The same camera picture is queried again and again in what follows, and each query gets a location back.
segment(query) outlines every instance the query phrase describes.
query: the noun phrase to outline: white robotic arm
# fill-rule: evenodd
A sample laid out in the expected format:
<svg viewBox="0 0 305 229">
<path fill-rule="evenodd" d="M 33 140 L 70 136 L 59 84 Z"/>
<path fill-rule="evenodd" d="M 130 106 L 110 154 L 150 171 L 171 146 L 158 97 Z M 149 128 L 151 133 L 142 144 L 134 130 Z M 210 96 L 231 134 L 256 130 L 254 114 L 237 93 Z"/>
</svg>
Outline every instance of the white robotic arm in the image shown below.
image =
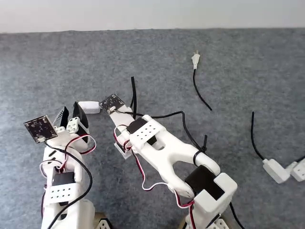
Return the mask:
<svg viewBox="0 0 305 229">
<path fill-rule="evenodd" d="M 82 154 L 96 148 L 94 141 L 94 146 L 86 151 L 91 138 L 87 118 L 77 103 L 69 121 L 68 115 L 68 110 L 63 108 L 53 124 L 47 116 L 25 123 L 37 143 L 46 143 L 40 165 L 41 173 L 47 179 L 41 204 L 41 229 L 110 229 L 106 218 L 95 222 L 94 205 L 82 198 L 92 185 L 92 176 L 84 165 Z M 85 184 L 85 172 L 90 177 L 89 187 Z"/>
<path fill-rule="evenodd" d="M 190 214 L 186 217 L 187 227 L 217 228 L 217 220 L 237 189 L 236 182 L 226 173 L 220 173 L 219 166 L 211 158 L 204 153 L 198 154 L 197 148 L 176 138 L 150 116 L 134 120 L 131 108 L 116 95 L 102 101 L 101 107 L 121 132 L 120 135 L 114 133 L 115 146 L 124 158 L 132 153 L 141 155 L 159 172 L 172 192 L 193 198 Z M 173 170 L 177 161 L 195 163 L 198 167 L 183 181 Z"/>
</svg>

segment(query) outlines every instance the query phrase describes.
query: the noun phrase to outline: circuit board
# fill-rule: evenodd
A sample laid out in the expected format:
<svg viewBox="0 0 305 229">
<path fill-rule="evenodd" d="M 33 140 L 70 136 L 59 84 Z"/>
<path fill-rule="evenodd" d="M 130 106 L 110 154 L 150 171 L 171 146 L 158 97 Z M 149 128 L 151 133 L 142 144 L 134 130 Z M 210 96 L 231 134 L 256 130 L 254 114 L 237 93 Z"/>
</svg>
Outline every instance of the circuit board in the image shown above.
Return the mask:
<svg viewBox="0 0 305 229">
<path fill-rule="evenodd" d="M 124 106 L 125 103 L 116 94 L 110 95 L 107 99 L 100 102 L 100 106 L 110 115 L 114 110 Z"/>
<path fill-rule="evenodd" d="M 48 116 L 41 116 L 24 123 L 36 143 L 57 137 L 57 133 Z"/>
</svg>

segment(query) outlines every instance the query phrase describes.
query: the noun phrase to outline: white plug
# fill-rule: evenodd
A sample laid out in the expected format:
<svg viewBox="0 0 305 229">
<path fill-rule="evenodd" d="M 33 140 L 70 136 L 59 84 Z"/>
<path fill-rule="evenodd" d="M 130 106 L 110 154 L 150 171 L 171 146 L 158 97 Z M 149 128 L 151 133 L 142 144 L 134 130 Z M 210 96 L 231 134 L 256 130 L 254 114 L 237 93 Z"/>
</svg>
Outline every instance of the white plug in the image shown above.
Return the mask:
<svg viewBox="0 0 305 229">
<path fill-rule="evenodd" d="M 192 56 L 192 61 L 193 61 L 193 67 L 194 69 L 197 69 L 197 65 L 198 65 L 198 62 L 199 62 L 199 58 L 200 58 L 200 55 L 198 53 L 198 50 L 196 50 L 196 52 L 194 53 L 194 56 Z"/>
<path fill-rule="evenodd" d="M 305 159 L 292 169 L 291 175 L 299 182 L 305 180 Z"/>
<path fill-rule="evenodd" d="M 278 183 L 281 184 L 285 182 L 290 177 L 289 168 L 284 169 L 277 161 L 274 159 L 263 160 L 263 168 L 266 172 Z"/>
<path fill-rule="evenodd" d="M 85 114 L 98 114 L 101 107 L 98 101 L 80 101 L 78 105 L 84 110 Z"/>
</svg>

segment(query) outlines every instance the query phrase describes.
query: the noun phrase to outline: gray carpet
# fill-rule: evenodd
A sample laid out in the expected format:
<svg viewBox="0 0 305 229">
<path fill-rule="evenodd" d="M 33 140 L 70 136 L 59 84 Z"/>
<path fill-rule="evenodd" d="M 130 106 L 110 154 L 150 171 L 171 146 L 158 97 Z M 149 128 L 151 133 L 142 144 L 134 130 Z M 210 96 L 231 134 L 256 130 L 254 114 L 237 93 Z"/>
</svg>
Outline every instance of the gray carpet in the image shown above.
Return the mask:
<svg viewBox="0 0 305 229">
<path fill-rule="evenodd" d="M 195 94 L 191 55 L 201 53 L 197 84 L 213 108 Z M 208 154 L 239 185 L 233 198 L 247 229 L 303 229 L 305 183 L 279 185 L 263 170 L 250 140 L 267 158 L 287 166 L 304 154 L 305 29 L 144 30 L 0 35 L 0 228 L 40 228 L 44 179 L 36 145 L 23 122 L 51 119 L 76 100 L 102 100 L 117 93 L 132 97 L 135 76 L 138 110 L 162 115 L 186 112 L 187 125 Z M 174 229 L 187 211 L 177 208 L 165 187 L 141 189 L 133 158 L 113 146 L 106 114 L 89 116 L 97 150 L 85 157 L 94 184 L 88 199 L 118 229 Z M 181 117 L 160 122 L 189 142 Z M 160 181 L 145 163 L 147 185 Z M 185 177 L 193 166 L 178 163 Z"/>
</svg>

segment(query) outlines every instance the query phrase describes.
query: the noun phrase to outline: white wall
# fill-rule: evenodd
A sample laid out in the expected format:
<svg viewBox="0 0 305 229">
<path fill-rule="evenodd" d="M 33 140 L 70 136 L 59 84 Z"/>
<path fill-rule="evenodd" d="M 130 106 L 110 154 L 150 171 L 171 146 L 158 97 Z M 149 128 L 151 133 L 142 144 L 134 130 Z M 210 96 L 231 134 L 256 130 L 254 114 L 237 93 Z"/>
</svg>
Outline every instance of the white wall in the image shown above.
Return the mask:
<svg viewBox="0 0 305 229">
<path fill-rule="evenodd" d="M 0 32 L 305 27 L 305 0 L 0 0 Z"/>
</svg>

